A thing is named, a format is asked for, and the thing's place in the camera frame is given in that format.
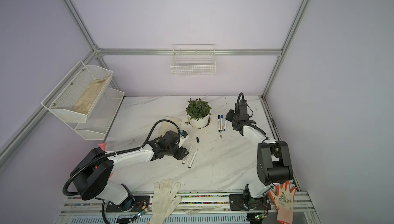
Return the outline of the white marker blue cap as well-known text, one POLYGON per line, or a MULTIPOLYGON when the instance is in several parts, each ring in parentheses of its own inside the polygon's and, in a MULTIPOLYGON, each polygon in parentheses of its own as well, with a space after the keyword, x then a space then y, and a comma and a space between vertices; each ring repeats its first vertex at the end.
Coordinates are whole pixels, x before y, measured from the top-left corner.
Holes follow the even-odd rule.
POLYGON ((224 116, 223 116, 223 114, 220 117, 220 125, 221 125, 220 131, 223 131, 223 128, 224 128, 224 116))

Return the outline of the white marker pen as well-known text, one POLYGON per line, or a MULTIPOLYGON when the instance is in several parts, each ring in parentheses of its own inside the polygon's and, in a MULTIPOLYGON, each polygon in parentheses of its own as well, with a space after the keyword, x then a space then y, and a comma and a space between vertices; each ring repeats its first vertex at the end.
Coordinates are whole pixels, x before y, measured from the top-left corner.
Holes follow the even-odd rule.
POLYGON ((195 150, 195 152, 194 152, 194 154, 193 154, 193 156, 192 156, 192 158, 191 158, 191 161, 190 161, 190 163, 189 163, 189 165, 188 165, 188 168, 189 168, 189 169, 192 168, 192 165, 193 165, 193 163, 194 163, 194 161, 195 161, 195 158, 196 158, 197 153, 198 153, 198 149, 195 150))
POLYGON ((222 125, 221 125, 221 115, 218 115, 218 131, 222 131, 222 125))

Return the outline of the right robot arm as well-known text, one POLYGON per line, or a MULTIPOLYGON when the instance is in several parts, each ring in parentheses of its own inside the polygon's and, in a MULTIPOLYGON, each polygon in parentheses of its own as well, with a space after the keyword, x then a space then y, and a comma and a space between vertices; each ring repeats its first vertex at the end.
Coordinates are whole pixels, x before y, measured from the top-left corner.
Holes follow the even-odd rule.
POLYGON ((257 176, 248 183, 242 195, 230 195, 232 208, 245 211, 270 209, 269 192, 276 193, 280 188, 292 190, 293 169, 289 146, 284 141, 269 138, 248 114, 251 108, 243 93, 238 95, 235 108, 229 110, 226 121, 231 122, 233 130, 240 133, 257 146, 257 176))

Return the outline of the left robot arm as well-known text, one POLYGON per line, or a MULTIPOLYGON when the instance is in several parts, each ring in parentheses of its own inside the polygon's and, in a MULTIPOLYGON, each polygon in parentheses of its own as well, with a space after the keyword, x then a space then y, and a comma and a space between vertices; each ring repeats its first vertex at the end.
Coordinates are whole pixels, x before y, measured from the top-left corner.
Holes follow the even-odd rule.
POLYGON ((151 162, 165 156, 182 161, 188 154, 183 143, 188 139, 186 131, 168 131, 165 135, 148 141, 144 147, 123 151, 103 151, 94 148, 71 172, 63 186, 65 196, 80 196, 82 200, 106 200, 121 206, 134 201, 124 184, 117 185, 110 177, 117 170, 143 162, 151 162))

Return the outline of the potted green plant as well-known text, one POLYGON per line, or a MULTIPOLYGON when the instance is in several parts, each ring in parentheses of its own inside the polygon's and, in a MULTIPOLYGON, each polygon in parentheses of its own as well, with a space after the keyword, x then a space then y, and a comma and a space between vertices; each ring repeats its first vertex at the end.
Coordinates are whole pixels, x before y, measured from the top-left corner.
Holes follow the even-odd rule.
POLYGON ((201 98, 189 99, 186 107, 188 123, 196 129, 202 129, 208 126, 211 116, 210 104, 201 98))

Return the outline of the white work glove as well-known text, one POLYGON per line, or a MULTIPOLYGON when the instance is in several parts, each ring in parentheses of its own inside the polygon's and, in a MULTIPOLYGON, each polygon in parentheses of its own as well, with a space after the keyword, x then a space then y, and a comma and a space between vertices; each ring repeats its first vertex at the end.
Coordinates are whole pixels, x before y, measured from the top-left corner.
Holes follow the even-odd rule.
POLYGON ((173 183, 172 179, 164 179, 154 184, 152 217, 149 224, 163 224, 176 207, 181 203, 182 197, 177 196, 181 183, 173 183))

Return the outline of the lower white mesh shelf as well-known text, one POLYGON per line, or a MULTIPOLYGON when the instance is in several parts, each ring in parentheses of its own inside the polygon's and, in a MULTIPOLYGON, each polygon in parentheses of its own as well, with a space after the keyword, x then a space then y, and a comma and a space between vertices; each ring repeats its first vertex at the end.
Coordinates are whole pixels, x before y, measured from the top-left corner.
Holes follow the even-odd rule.
POLYGON ((84 140, 105 140, 123 99, 124 92, 107 88, 87 121, 78 123, 74 131, 84 140))

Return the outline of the white mesh shelf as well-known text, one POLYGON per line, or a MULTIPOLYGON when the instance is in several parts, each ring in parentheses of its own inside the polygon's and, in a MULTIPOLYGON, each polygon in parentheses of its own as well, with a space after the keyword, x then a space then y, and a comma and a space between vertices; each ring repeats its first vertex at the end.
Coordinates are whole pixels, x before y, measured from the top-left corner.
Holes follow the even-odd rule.
POLYGON ((123 99, 124 92, 107 88, 87 121, 78 123, 74 131, 84 140, 105 140, 123 99))
POLYGON ((80 61, 69 72, 69 75, 64 77, 62 82, 47 95, 41 104, 64 123, 84 123, 87 121, 98 100, 109 86, 112 77, 113 71, 97 65, 85 65, 80 61), (107 82, 104 84, 93 107, 87 115, 72 111, 73 106, 81 98, 89 84, 96 79, 107 77, 107 82))

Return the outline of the beige glove in shelf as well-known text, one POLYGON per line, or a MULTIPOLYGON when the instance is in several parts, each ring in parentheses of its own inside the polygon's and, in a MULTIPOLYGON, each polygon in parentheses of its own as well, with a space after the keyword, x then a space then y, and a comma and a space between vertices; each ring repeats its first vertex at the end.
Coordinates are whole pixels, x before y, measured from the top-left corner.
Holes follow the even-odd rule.
POLYGON ((89 84, 81 98, 73 106, 72 111, 87 115, 90 109, 93 107, 94 102, 96 101, 107 80, 108 77, 103 79, 96 79, 91 84, 89 84))

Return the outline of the orange white glove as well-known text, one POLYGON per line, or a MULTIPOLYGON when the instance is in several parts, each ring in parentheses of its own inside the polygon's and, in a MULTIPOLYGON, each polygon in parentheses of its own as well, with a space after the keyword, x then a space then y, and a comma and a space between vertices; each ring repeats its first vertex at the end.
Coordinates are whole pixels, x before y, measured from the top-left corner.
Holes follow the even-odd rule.
POLYGON ((296 187, 290 187, 290 182, 276 186, 276 192, 271 189, 268 194, 277 209, 277 222, 280 224, 293 223, 293 204, 296 187))

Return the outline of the upper white mesh shelf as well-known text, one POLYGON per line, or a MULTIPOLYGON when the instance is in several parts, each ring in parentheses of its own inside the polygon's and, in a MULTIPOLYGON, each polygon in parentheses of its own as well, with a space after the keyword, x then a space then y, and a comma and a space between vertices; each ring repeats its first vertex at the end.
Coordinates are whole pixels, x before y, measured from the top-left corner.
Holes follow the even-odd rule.
POLYGON ((41 104, 64 123, 84 123, 87 121, 98 100, 109 86, 112 77, 113 71, 97 65, 85 65, 80 61, 69 72, 69 75, 64 77, 62 82, 47 95, 41 104), (87 115, 72 111, 73 106, 81 98, 89 84, 96 79, 107 77, 107 82, 104 84, 93 107, 87 115))

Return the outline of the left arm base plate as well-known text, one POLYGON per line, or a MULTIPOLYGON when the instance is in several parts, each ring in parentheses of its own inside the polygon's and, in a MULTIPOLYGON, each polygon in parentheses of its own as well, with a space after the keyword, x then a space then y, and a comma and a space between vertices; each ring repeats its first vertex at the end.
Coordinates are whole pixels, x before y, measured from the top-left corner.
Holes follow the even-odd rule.
POLYGON ((120 213, 120 212, 133 212, 137 213, 142 211, 143 207, 148 207, 150 202, 150 196, 148 195, 137 195, 133 197, 127 197, 122 203, 116 205, 109 202, 106 207, 108 213, 120 213))

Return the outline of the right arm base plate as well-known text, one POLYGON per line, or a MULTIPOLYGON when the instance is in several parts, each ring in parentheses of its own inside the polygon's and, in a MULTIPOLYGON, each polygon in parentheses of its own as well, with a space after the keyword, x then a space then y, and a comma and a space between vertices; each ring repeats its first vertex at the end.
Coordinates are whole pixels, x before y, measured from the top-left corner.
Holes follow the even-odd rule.
POLYGON ((232 211, 271 210, 268 196, 252 198, 243 194, 231 194, 229 195, 229 204, 232 211))

